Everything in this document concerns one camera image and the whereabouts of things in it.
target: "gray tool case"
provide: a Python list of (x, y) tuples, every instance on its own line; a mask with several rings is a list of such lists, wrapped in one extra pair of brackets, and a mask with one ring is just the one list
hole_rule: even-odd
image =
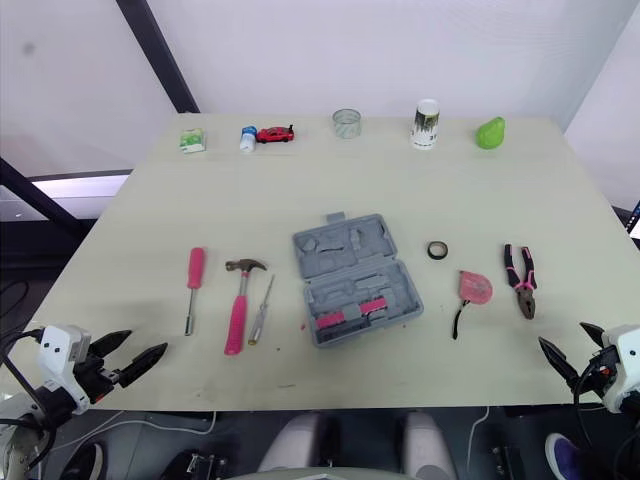
[(329, 347), (419, 316), (422, 300), (382, 216), (327, 220), (293, 236), (313, 343)]

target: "toy car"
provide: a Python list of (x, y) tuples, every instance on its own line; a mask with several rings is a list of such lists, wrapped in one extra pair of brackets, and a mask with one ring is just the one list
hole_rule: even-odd
[(289, 125), (289, 128), (285, 127), (272, 127), (263, 128), (256, 135), (256, 140), (260, 143), (268, 142), (288, 142), (293, 140), (293, 125)]

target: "hammer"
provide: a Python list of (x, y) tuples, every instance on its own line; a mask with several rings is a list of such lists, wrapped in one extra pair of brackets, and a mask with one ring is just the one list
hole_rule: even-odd
[(244, 325), (247, 321), (247, 283), (249, 282), (249, 273), (254, 267), (266, 270), (262, 263), (250, 258), (244, 258), (237, 262), (227, 262), (224, 264), (226, 269), (231, 272), (236, 269), (242, 270), (240, 278), (240, 291), (236, 300), (233, 302), (231, 310), (231, 320), (229, 321), (229, 335), (227, 336), (227, 344), (224, 347), (225, 355), (237, 355), (242, 351), (244, 343)]

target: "purple shoe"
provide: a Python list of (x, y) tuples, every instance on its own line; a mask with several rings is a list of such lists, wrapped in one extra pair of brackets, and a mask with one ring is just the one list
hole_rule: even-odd
[(567, 437), (552, 433), (547, 437), (544, 451), (549, 467), (558, 480), (585, 480), (580, 450)]

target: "small screwdriver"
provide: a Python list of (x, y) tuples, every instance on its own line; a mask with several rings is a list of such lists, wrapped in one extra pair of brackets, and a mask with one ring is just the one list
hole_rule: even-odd
[(271, 281), (269, 282), (269, 286), (267, 287), (267, 293), (264, 296), (264, 300), (260, 304), (260, 310), (258, 310), (258, 314), (256, 315), (256, 321), (253, 323), (253, 327), (251, 328), (251, 334), (249, 335), (249, 345), (255, 345), (260, 339), (262, 326), (264, 325), (264, 319), (267, 316), (267, 300), (269, 299), (269, 294), (271, 293), (271, 287), (273, 286), (274, 278), (276, 278), (276, 276), (271, 275)]
[(186, 336), (193, 333), (193, 294), (202, 286), (202, 273), (204, 272), (204, 249), (195, 247), (191, 249), (189, 255), (189, 276), (187, 279), (187, 287), (191, 289), (189, 297), (189, 311), (187, 312), (187, 325), (184, 329)]

